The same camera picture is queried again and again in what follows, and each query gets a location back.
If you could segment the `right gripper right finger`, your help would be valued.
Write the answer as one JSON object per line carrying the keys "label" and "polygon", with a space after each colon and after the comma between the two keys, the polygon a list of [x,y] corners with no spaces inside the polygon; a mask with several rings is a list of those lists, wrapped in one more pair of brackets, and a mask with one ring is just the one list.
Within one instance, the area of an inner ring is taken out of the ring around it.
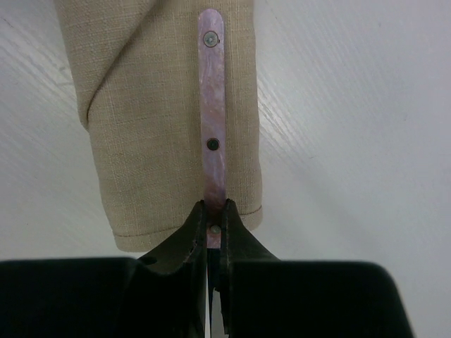
{"label": "right gripper right finger", "polygon": [[365,261],[283,261],[222,212],[221,312],[230,337],[412,337],[394,279]]}

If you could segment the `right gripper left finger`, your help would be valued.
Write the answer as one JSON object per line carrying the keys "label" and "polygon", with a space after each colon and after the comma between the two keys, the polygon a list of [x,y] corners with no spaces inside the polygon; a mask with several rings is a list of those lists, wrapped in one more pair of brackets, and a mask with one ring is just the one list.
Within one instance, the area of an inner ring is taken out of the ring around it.
{"label": "right gripper left finger", "polygon": [[2,337],[203,337],[206,209],[141,258],[1,263]]}

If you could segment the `pink handled knife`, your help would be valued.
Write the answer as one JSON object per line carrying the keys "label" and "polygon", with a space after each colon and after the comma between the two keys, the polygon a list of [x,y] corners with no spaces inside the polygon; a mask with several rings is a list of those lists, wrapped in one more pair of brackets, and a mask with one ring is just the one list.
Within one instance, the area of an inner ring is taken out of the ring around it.
{"label": "pink handled knife", "polygon": [[221,247],[221,213],[226,202],[226,77],[224,22],[212,8],[198,17],[199,109],[207,209],[206,242]]}

